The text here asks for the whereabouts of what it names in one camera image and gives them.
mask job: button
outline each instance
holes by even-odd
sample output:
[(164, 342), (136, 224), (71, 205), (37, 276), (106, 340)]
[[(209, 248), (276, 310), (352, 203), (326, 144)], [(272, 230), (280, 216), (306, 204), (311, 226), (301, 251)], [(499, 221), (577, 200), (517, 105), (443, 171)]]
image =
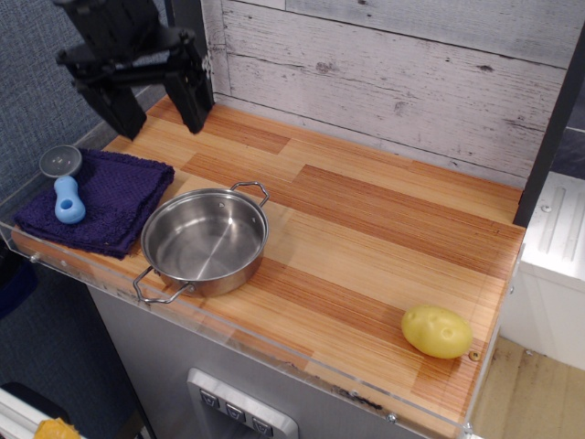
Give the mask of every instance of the button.
[(262, 433), (268, 437), (273, 436), (272, 426), (269, 423), (252, 418), (252, 425), (254, 426), (254, 430), (256, 430), (258, 433)]
[(231, 419), (238, 421), (239, 423), (246, 423), (246, 413), (238, 407), (226, 404), (226, 412), (228, 412), (228, 416)]
[(205, 404), (207, 404), (209, 407), (213, 407), (214, 409), (219, 408), (219, 400), (217, 396), (212, 395), (203, 389), (199, 389), (199, 392), (201, 393), (201, 399)]

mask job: yellow potato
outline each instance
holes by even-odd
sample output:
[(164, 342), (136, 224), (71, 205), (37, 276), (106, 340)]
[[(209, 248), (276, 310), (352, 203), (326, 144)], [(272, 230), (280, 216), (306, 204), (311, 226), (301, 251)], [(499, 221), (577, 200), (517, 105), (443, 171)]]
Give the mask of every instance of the yellow potato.
[(418, 305), (402, 317), (402, 333), (409, 343), (432, 357), (455, 359), (472, 345), (473, 333), (461, 316), (433, 305)]
[(81, 436), (72, 425), (61, 418), (47, 419), (38, 425), (34, 439), (80, 439)]

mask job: wooden countertop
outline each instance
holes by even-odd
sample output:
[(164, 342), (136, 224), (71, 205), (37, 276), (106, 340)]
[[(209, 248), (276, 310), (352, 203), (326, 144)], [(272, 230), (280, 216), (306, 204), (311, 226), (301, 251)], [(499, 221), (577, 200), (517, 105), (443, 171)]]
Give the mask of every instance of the wooden countertop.
[[(133, 142), (118, 137), (107, 150), (174, 166), (163, 201), (248, 180), (270, 191), (270, 237), (258, 272), (236, 291), (184, 302), (304, 354), (307, 361), (292, 360), (295, 368), (340, 389), (356, 382), (328, 376), (327, 367), (368, 383), (359, 397), (370, 408), (450, 436), (410, 413), (409, 403), (392, 407), (395, 400), (380, 396), (387, 392), (447, 424), (464, 422), (483, 361), (421, 354), (402, 336), (400, 319), (414, 305), (450, 308), (471, 323), (472, 349), (485, 359), (525, 232), (512, 224), (520, 190), (219, 105), (192, 135), (168, 98)], [(245, 191), (261, 199), (256, 187)], [(121, 262), (65, 253), (53, 262), (65, 258), (80, 278), (93, 270), (133, 279), (148, 266), (139, 242)], [(155, 275), (147, 279), (165, 289)], [(128, 284), (118, 289), (133, 294)], [(246, 339), (260, 351), (268, 346)]]

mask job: knitted cloth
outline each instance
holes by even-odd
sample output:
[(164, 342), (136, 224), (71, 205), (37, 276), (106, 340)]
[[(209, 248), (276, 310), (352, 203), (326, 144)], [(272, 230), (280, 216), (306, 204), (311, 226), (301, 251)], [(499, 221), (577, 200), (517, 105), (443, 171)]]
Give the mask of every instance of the knitted cloth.
[(133, 155), (81, 150), (83, 165), (75, 176), (86, 208), (77, 224), (55, 217), (57, 194), (39, 194), (15, 215), (24, 231), (74, 249), (122, 259), (154, 212), (175, 170)]

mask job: pot handle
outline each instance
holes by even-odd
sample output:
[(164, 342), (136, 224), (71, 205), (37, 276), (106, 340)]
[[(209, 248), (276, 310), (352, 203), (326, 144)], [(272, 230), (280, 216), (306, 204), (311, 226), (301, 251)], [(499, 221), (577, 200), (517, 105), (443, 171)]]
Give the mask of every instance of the pot handle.
[(264, 185), (258, 181), (240, 181), (239, 183), (236, 183), (234, 186), (232, 186), (230, 190), (235, 190), (240, 186), (260, 186), (260, 189), (262, 189), (262, 192), (264, 193), (264, 199), (261, 201), (259, 205), (260, 207), (264, 206), (266, 201), (268, 201), (268, 198), (271, 197), (271, 194), (268, 193), (266, 187), (264, 187)]
[(181, 288), (179, 288), (179, 290), (173, 294), (172, 297), (168, 298), (168, 299), (148, 299), (146, 297), (143, 296), (143, 292), (140, 289), (140, 285), (138, 284), (140, 281), (143, 280), (143, 278), (153, 270), (153, 266), (150, 265), (146, 270), (144, 270), (142, 272), (142, 274), (140, 274), (136, 279), (134, 279), (133, 285), (134, 285), (134, 290), (136, 291), (136, 295), (138, 296), (138, 301), (142, 301), (145, 302), (146, 304), (170, 304), (171, 302), (173, 302), (175, 299), (177, 299), (178, 296), (181, 295), (181, 293), (183, 293), (186, 289), (188, 288), (194, 288), (194, 286), (192, 284), (185, 284), (183, 285)]

